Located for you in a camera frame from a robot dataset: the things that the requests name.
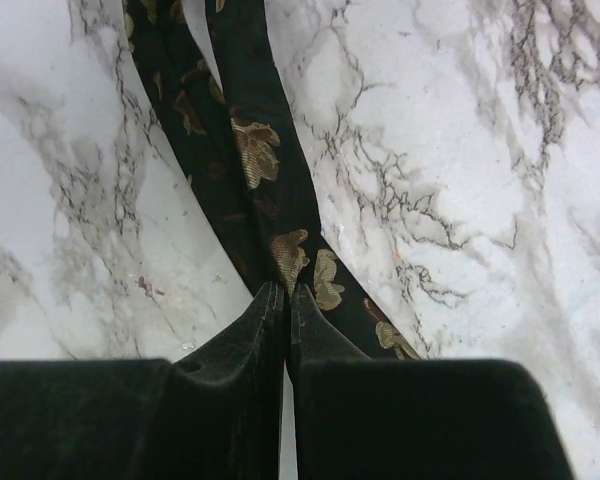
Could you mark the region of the black floral necktie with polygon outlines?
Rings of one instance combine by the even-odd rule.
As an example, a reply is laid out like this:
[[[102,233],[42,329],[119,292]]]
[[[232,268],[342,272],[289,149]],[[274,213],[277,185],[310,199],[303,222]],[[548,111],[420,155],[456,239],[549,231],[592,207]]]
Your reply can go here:
[[[372,358],[415,350],[322,234],[310,170],[269,43],[260,1],[204,5],[212,52],[195,42],[180,1],[126,1],[135,66],[176,159],[250,291],[308,292]]]

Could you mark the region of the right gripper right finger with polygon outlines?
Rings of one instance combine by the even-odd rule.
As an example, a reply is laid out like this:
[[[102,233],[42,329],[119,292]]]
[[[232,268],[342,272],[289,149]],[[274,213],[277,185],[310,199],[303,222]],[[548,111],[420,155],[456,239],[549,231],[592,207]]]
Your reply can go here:
[[[302,479],[559,479],[541,390],[503,360],[374,360],[291,300],[288,369]]]

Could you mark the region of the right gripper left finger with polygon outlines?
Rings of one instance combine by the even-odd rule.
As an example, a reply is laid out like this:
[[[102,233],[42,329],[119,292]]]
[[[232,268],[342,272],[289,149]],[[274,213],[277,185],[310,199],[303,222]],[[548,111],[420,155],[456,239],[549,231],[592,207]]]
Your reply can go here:
[[[0,361],[0,479],[274,479],[284,295],[178,362]]]

